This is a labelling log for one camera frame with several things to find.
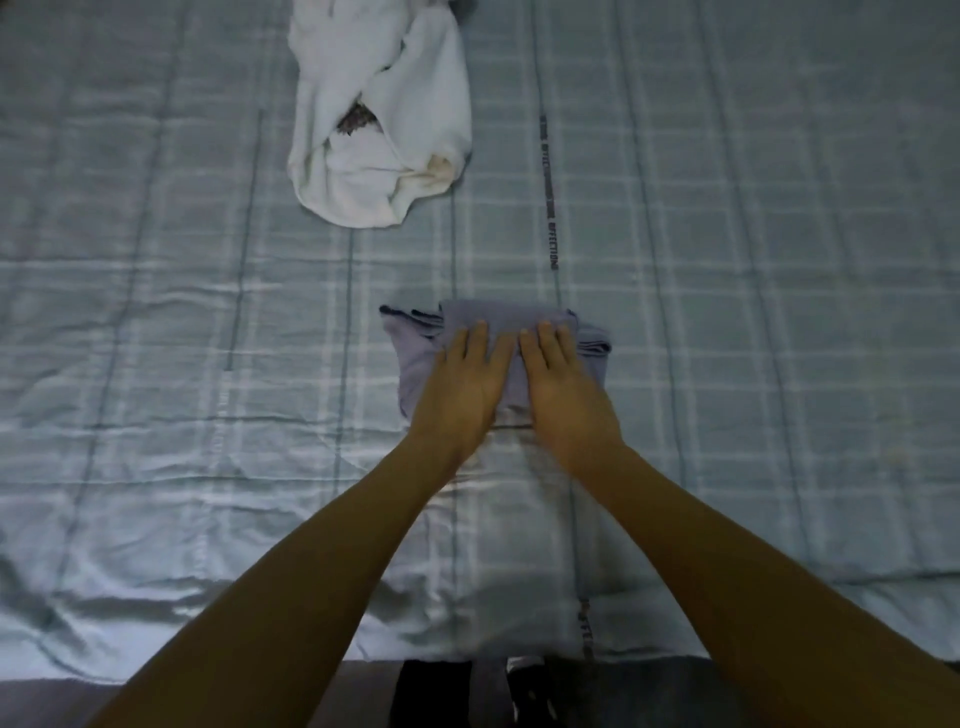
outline white cloth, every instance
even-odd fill
[[[349,228],[397,225],[461,175],[469,86],[446,2],[295,0],[289,42],[300,81],[287,170],[305,207]],[[358,97],[379,126],[338,132]]]

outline bedsheet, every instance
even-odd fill
[[[467,171],[376,231],[285,175],[287,0],[0,12],[0,678],[132,674],[397,442],[377,308],[450,297],[608,328],[630,445],[960,658],[955,4],[479,0]],[[536,652],[704,653],[501,432],[348,657]]]

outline forearm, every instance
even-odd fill
[[[405,440],[244,573],[91,725],[305,725],[400,541],[457,465]]]
[[[643,549],[711,657],[773,724],[936,726],[960,679],[914,644],[613,448],[577,473]]]

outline right hand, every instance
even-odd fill
[[[584,370],[569,328],[544,322],[537,334],[524,330],[520,352],[534,431],[564,470],[579,478],[591,461],[623,446],[610,398]]]

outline wrist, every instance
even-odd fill
[[[592,483],[602,480],[605,473],[616,468],[630,454],[635,453],[622,440],[583,448],[570,463],[570,474],[589,489]]]
[[[434,491],[439,491],[452,480],[466,459],[444,438],[413,432],[407,433],[398,449],[409,454],[413,462],[422,463],[428,469],[425,475],[430,479]]]

